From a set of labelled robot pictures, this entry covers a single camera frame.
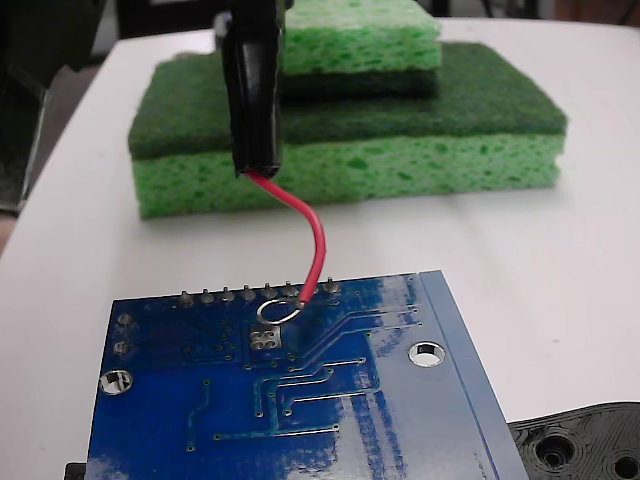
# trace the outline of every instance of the white table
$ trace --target white table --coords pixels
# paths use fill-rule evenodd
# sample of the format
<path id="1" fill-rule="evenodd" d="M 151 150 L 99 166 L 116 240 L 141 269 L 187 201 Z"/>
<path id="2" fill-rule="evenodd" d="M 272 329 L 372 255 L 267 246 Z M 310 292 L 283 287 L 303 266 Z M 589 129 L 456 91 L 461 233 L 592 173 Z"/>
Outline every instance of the white table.
<path id="1" fill-rule="evenodd" d="M 640 31 L 443 25 L 570 116 L 559 184 L 322 207 L 324 274 L 442 269 L 508 421 L 640 401 Z M 138 219 L 138 102 L 158 62 L 211 48 L 211 32 L 120 42 L 33 192 L 0 262 L 2 478 L 62 478 L 86 458 L 113 299 L 305 278 L 311 234 L 292 211 Z"/>

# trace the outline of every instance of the hole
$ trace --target hole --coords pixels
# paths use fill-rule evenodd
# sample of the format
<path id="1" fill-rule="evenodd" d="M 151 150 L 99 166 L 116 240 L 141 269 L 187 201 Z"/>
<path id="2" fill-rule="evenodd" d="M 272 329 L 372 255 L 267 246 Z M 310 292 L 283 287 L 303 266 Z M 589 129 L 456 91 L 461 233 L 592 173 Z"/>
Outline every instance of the hole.
<path id="1" fill-rule="evenodd" d="M 547 467 L 559 468 L 571 461 L 574 449 L 566 438 L 552 435 L 538 444 L 536 455 Z"/>
<path id="2" fill-rule="evenodd" d="M 120 395 L 133 385 L 133 376 L 126 370 L 111 370 L 100 377 L 98 388 L 107 395 Z"/>
<path id="3" fill-rule="evenodd" d="M 444 348 L 437 343 L 420 342 L 409 349 L 409 359 L 419 367 L 436 367 L 444 357 Z"/>
<path id="4" fill-rule="evenodd" d="M 640 473 L 640 465 L 638 465 L 638 462 L 634 458 L 622 457 L 616 462 L 614 470 L 616 472 L 616 475 L 618 475 L 620 478 L 638 478 L 638 473 Z"/>

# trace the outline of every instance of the scrub pad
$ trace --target scrub pad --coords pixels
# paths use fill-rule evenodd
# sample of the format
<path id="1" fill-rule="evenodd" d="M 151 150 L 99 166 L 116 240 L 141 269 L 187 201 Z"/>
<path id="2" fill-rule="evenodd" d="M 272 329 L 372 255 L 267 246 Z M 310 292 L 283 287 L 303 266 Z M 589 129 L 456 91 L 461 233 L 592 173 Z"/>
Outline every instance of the scrub pad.
<path id="1" fill-rule="evenodd" d="M 413 0 L 298 0 L 287 12 L 283 98 L 429 93 L 439 33 Z"/>
<path id="2" fill-rule="evenodd" d="M 283 104 L 276 183 L 312 203 L 552 186 L 564 114 L 490 48 L 442 48 L 437 98 Z M 277 205 L 234 178 L 215 55 L 158 67 L 129 146 L 143 217 Z"/>

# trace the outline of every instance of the circuit board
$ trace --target circuit board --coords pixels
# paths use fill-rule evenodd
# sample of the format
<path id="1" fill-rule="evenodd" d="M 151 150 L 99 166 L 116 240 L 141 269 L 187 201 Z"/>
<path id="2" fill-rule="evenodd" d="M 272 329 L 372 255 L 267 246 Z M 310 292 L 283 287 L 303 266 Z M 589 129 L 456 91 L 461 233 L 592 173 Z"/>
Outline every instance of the circuit board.
<path id="1" fill-rule="evenodd" d="M 86 478 L 527 478 L 439 272 L 300 288 L 114 302 Z"/>

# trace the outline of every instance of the green sponge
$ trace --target green sponge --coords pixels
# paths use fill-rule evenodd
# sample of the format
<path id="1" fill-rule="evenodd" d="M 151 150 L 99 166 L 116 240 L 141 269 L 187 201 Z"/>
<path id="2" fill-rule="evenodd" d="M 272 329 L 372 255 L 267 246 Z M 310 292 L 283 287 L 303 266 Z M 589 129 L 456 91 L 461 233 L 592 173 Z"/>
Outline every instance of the green sponge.
<path id="1" fill-rule="evenodd" d="M 566 117 L 490 48 L 443 44 L 437 98 L 284 104 L 280 184 L 313 203 L 549 187 Z M 277 203 L 231 160 L 219 58 L 160 65 L 129 136 L 143 217 Z"/>
<path id="2" fill-rule="evenodd" d="M 429 70 L 440 25 L 413 0 L 297 0 L 287 12 L 286 75 Z"/>
<path id="3" fill-rule="evenodd" d="M 414 0 L 298 0 L 287 13 L 283 99 L 426 95 L 439 33 Z"/>

